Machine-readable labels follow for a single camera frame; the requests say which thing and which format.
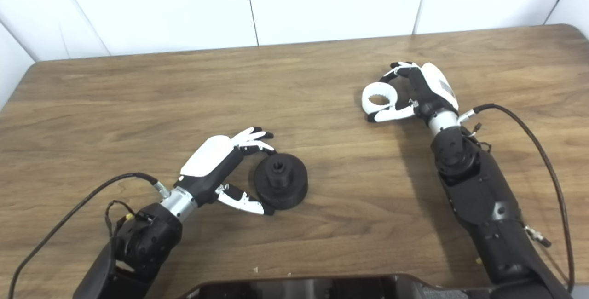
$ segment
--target white fingertip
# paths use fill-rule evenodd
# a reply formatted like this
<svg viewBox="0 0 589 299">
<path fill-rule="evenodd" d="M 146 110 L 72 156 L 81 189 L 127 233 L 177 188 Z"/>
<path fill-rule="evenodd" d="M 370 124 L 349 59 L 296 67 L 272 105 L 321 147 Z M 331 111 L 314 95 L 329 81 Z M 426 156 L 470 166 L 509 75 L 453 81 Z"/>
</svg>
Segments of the white fingertip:
<svg viewBox="0 0 589 299">
<path fill-rule="evenodd" d="M 269 144 L 266 144 L 265 142 L 261 142 L 259 140 L 257 140 L 256 142 L 258 143 L 258 146 L 260 147 L 260 150 L 262 150 L 262 149 L 274 150 L 274 148 L 272 146 L 270 146 Z"/>
<path fill-rule="evenodd" d="M 241 131 L 237 135 L 233 136 L 233 138 L 231 138 L 231 141 L 238 143 L 238 142 L 244 140 L 244 138 L 252 132 L 254 132 L 254 127 L 252 127 L 252 126 L 248 127 L 244 131 Z"/>
<path fill-rule="evenodd" d="M 242 198 L 239 200 L 234 200 L 225 194 L 225 192 L 219 192 L 219 201 L 236 209 L 241 209 L 242 211 L 260 215 L 264 214 L 264 208 L 261 203 L 257 201 L 250 201 L 246 192 L 243 193 Z"/>
<path fill-rule="evenodd" d="M 388 109 L 382 110 L 376 114 L 374 121 L 392 121 L 398 119 L 404 119 L 406 117 L 414 116 L 413 107 L 405 107 L 401 110 Z"/>
<path fill-rule="evenodd" d="M 396 69 L 396 68 L 397 68 L 397 67 L 395 67 L 395 68 L 393 68 L 393 69 L 389 70 L 389 71 L 388 71 L 386 74 L 382 75 L 382 77 L 385 77 L 386 75 L 388 75 L 388 74 L 390 74 L 391 72 L 395 71 L 395 69 Z"/>
<path fill-rule="evenodd" d="M 262 138 L 265 135 L 266 135 L 265 131 L 260 131 L 260 132 L 256 132 L 256 133 L 251 133 L 246 138 L 247 138 L 247 141 L 256 140 L 258 138 Z"/>
</svg>

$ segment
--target robotic hand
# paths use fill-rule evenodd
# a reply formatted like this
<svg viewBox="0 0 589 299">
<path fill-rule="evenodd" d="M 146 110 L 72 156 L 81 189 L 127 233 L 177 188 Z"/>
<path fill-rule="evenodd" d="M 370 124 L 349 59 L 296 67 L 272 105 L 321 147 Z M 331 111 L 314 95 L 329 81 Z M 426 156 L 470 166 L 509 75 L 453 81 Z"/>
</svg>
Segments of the robotic hand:
<svg viewBox="0 0 589 299">
<path fill-rule="evenodd" d="M 436 66 L 396 62 L 391 68 L 379 82 L 364 89 L 362 108 L 370 122 L 410 116 L 425 121 L 433 134 L 431 150 L 448 202 L 473 239 L 489 278 L 497 285 L 491 298 L 572 299 L 527 237 L 527 233 L 535 231 L 530 232 L 523 223 L 517 199 L 490 149 L 482 149 L 484 143 L 462 126 L 463 121 L 481 110 L 503 108 L 487 104 L 458 116 L 454 92 Z M 408 78 L 415 92 L 414 100 L 400 110 L 396 109 L 396 90 L 388 84 L 398 76 Z M 374 95 L 384 96 L 389 102 L 374 104 L 370 101 Z M 549 245 L 542 236 L 532 239 Z"/>
<path fill-rule="evenodd" d="M 220 201 L 251 213 L 273 215 L 274 209 L 223 181 L 246 155 L 276 151 L 261 139 L 273 138 L 249 127 L 233 138 L 208 138 L 180 170 L 174 188 L 156 184 L 160 203 L 143 207 L 117 222 L 110 242 L 76 289 L 74 299 L 141 299 L 171 249 L 182 237 L 182 223 L 198 207 Z"/>
</svg>

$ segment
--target black cylindrical object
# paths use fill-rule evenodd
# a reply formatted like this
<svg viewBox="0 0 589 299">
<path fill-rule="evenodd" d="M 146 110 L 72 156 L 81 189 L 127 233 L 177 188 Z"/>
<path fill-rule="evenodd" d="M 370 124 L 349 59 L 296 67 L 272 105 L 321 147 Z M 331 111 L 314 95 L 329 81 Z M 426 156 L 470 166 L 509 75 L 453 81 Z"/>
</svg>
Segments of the black cylindrical object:
<svg viewBox="0 0 589 299">
<path fill-rule="evenodd" d="M 289 209 L 307 195 L 307 169 L 294 155 L 274 154 L 256 168 L 254 186 L 263 202 L 275 209 Z"/>
</svg>

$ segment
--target white ring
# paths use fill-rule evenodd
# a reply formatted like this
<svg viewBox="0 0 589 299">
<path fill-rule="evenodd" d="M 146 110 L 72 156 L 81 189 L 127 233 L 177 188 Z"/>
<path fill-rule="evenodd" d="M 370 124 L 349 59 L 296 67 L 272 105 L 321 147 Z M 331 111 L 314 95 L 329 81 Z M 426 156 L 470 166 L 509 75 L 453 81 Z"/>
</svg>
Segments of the white ring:
<svg viewBox="0 0 589 299">
<path fill-rule="evenodd" d="M 372 96 L 383 96 L 387 98 L 389 102 L 387 104 L 375 104 L 370 101 L 370 97 Z M 387 107 L 392 107 L 394 109 L 397 99 L 398 95 L 394 87 L 387 83 L 377 81 L 376 83 L 368 84 L 368 86 L 364 88 L 364 91 L 362 91 L 362 109 L 364 109 L 366 114 L 372 114 Z"/>
</svg>

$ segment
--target cable connector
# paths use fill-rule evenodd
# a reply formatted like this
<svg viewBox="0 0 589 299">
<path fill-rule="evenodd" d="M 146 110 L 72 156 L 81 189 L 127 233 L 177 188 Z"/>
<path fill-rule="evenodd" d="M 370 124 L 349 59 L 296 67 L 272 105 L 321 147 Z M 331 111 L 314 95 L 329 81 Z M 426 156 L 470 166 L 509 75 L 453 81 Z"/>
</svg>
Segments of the cable connector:
<svg viewBox="0 0 589 299">
<path fill-rule="evenodd" d="M 153 187 L 157 190 L 157 192 L 160 193 L 160 195 L 164 199 L 170 196 L 170 191 L 168 191 L 168 189 L 161 182 L 158 181 L 157 183 L 153 184 Z"/>
<path fill-rule="evenodd" d="M 458 124 L 462 124 L 463 122 L 468 121 L 471 117 L 475 116 L 476 114 L 477 113 L 475 113 L 474 109 L 471 109 L 466 113 L 463 113 L 461 116 L 458 117 Z"/>
<path fill-rule="evenodd" d="M 475 127 L 474 127 L 473 131 L 471 132 L 471 134 L 470 135 L 467 135 L 467 137 L 469 137 L 469 138 L 470 137 L 474 137 L 477 134 L 477 132 L 480 130 L 480 128 L 482 128 L 482 123 L 477 123 L 477 125 L 475 125 Z"/>
<path fill-rule="evenodd" d="M 552 246 L 552 243 L 549 240 L 547 240 L 542 235 L 541 232 L 536 231 L 536 230 L 530 228 L 528 225 L 524 226 L 524 230 L 527 232 L 528 236 L 530 236 L 530 238 L 532 238 L 532 240 L 535 240 L 535 241 L 539 242 L 545 248 L 548 248 L 548 247 L 551 247 Z"/>
</svg>

